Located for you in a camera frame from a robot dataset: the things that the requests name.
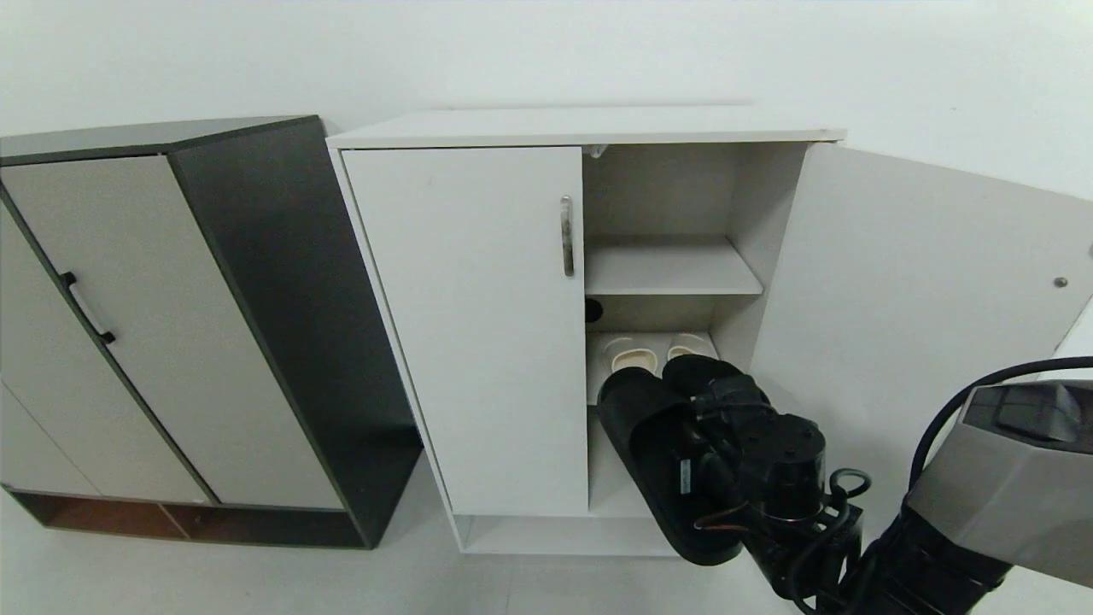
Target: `white cabinet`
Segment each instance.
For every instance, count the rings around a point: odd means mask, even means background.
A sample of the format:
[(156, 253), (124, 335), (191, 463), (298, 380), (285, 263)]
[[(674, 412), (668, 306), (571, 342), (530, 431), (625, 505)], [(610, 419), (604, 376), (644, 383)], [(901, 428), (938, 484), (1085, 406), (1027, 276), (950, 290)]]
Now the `white cabinet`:
[(1093, 204), (843, 134), (722, 106), (424, 111), (328, 139), (461, 548), (671, 553), (585, 413), (619, 335), (660, 366), (672, 333), (707, 338), (831, 434), (831, 464), (893, 485), (952, 393), (1050, 355), (1093, 293)]

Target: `cabinet top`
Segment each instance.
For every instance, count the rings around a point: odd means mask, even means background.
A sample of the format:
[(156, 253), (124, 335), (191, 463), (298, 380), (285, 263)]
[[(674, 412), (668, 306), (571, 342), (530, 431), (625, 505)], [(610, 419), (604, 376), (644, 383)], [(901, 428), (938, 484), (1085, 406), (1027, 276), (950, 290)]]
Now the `cabinet top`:
[(331, 147), (837, 141), (846, 130), (756, 105), (455, 109), (411, 113), (327, 139)]
[(233, 117), (0, 137), (0, 166), (163, 154), (317, 116)]

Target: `shoe cabinet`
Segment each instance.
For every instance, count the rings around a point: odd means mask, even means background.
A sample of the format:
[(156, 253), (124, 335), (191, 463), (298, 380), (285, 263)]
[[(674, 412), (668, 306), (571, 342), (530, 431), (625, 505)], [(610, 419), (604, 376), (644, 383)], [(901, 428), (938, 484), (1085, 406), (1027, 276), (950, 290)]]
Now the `shoe cabinet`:
[(855, 429), (909, 457), (964, 383), (1050, 355), (1093, 291), (1093, 203), (845, 134), (740, 105), (328, 139), (465, 552), (671, 554), (595, 419), (613, 339), (660, 366), (673, 334), (708, 340), (835, 464)]
[(0, 140), (0, 477), (43, 524), (378, 543), (421, 443), (324, 138)]

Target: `electrical wire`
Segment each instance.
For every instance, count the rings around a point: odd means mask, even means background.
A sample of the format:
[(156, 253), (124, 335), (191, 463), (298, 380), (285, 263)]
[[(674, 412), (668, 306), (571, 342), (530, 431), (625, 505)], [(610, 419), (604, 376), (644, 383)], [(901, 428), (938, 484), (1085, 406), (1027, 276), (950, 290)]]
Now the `electrical wire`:
[(824, 543), (830, 541), (832, 536), (837, 534), (849, 520), (850, 507), (844, 504), (843, 509), (838, 511), (838, 517), (835, 518), (835, 522), (821, 532), (814, 541), (809, 543), (808, 546), (806, 546), (804, 549), (802, 549), (797, 556), (797, 559), (789, 565), (789, 571), (786, 572), (786, 589), (789, 592), (789, 600), (794, 601), (794, 604), (797, 605), (797, 608), (800, 608), (801, 613), (807, 615), (820, 615), (819, 611), (812, 608), (804, 602), (804, 599), (801, 598), (800, 588), (797, 587), (800, 583), (801, 568), (809, 560), (809, 558), (812, 557), (812, 554), (814, 554), (818, 548), (823, 546)]
[(734, 508), (729, 508), (729, 509), (726, 509), (726, 510), (722, 510), (722, 511), (719, 511), (719, 512), (714, 512), (714, 513), (707, 515), (705, 517), (700, 517), (698, 519), (696, 519), (694, 521), (694, 529), (695, 530), (721, 530), (721, 529), (729, 529), (729, 528), (731, 528), (731, 529), (738, 529), (739, 528), (740, 530), (747, 531), (748, 529), (744, 528), (744, 527), (742, 527), (742, 525), (724, 525), (724, 524), (722, 525), (718, 525), (718, 524), (714, 523), (718, 519), (721, 519), (722, 517), (728, 517), (728, 516), (732, 515), (733, 512), (739, 512), (739, 511), (743, 510), (747, 507), (748, 507), (748, 502), (744, 502), (744, 504), (742, 504), (742, 505), (740, 505), (738, 507), (734, 507)]
[(945, 424), (949, 423), (949, 419), (956, 414), (961, 406), (964, 405), (964, 402), (967, 401), (967, 398), (972, 394), (973, 390), (978, 387), (1000, 385), (1007, 380), (1022, 376), (1091, 368), (1093, 368), (1093, 357), (1045, 359), (1043, 362), (1032, 362), (1030, 364), (1022, 364), (1020, 366), (1006, 368), (1004, 370), (998, 370), (997, 372), (987, 375), (972, 385), (968, 385), (952, 400), (950, 400), (940, 412), (938, 412), (938, 415), (933, 417), (933, 421), (930, 422), (930, 425), (926, 428), (926, 433), (922, 434), (922, 438), (918, 441), (918, 448), (915, 449), (915, 457), (910, 462), (910, 480), (907, 484), (907, 490), (909, 492), (915, 488), (915, 483), (918, 483), (918, 478), (922, 475), (922, 471), (926, 469), (926, 458), (930, 454), (930, 448), (933, 446), (933, 441), (937, 440), (941, 430), (944, 429)]
[(854, 476), (855, 478), (861, 480), (861, 485), (855, 487), (854, 489), (850, 489), (849, 492), (846, 492), (846, 499), (856, 498), (868, 492), (869, 488), (873, 486), (872, 477), (866, 474), (865, 472), (861, 472), (860, 470), (855, 470), (853, 468), (844, 468), (842, 470), (836, 470), (835, 472), (831, 473), (831, 478), (828, 481), (832, 484), (832, 490), (834, 490), (835, 487), (843, 489), (843, 486), (839, 485), (839, 481), (842, 481), (844, 476)]
[[(843, 477), (846, 476), (860, 478), (861, 485), (847, 492), (841, 484)], [(801, 591), (800, 588), (798, 587), (800, 582), (801, 568), (804, 566), (806, 563), (808, 563), (809, 558), (812, 557), (812, 554), (814, 554), (816, 549), (819, 549), (835, 534), (837, 534), (839, 530), (842, 530), (843, 527), (846, 525), (847, 522), (850, 520), (850, 507), (847, 504), (847, 500), (865, 494), (873, 485), (872, 477), (870, 477), (865, 472), (853, 468), (843, 468), (836, 470), (835, 472), (831, 473), (831, 478), (828, 478), (827, 481), (831, 485), (832, 496), (834, 497), (836, 502), (842, 506), (842, 509), (839, 509), (838, 511), (838, 517), (836, 517), (835, 521), (831, 525), (828, 525), (823, 532), (821, 532), (821, 534), (816, 536), (815, 540), (809, 543), (808, 546), (806, 546), (804, 549), (802, 549), (801, 553), (798, 554), (797, 558), (794, 559), (794, 563), (789, 565), (789, 570), (786, 573), (786, 588), (789, 592), (789, 599), (794, 601), (794, 604), (797, 606), (797, 608), (801, 611), (801, 613), (806, 613), (807, 615), (820, 615), (820, 612), (809, 606), (804, 602), (804, 599), (801, 598)], [(857, 605), (860, 604), (861, 601), (865, 599), (865, 588), (869, 582), (869, 578), (872, 576), (873, 567), (874, 567), (874, 561), (872, 559), (866, 563), (866, 568), (863, 569), (862, 572), (862, 580), (858, 584), (858, 589), (855, 590), (854, 598), (848, 603), (847, 608), (843, 611), (844, 613), (854, 613), (854, 610), (857, 608)]]

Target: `gray cabinet door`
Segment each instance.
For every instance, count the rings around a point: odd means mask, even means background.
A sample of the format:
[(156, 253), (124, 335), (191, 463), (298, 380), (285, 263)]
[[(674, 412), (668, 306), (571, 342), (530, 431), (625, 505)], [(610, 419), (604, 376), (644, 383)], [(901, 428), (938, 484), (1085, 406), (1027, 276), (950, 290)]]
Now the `gray cabinet door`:
[[(0, 209), (0, 365), (14, 399), (103, 495), (208, 501)], [(8, 402), (0, 429), (17, 430)]]
[(14, 166), (3, 180), (221, 500), (341, 508), (165, 156)]
[(1091, 246), (1089, 201), (811, 145), (752, 371), (780, 410), (820, 423), (828, 468), (873, 475), (863, 508), (879, 529), (941, 406), (1051, 356), (1093, 293)]
[(101, 495), (8, 387), (0, 389), (0, 481), (31, 492)]

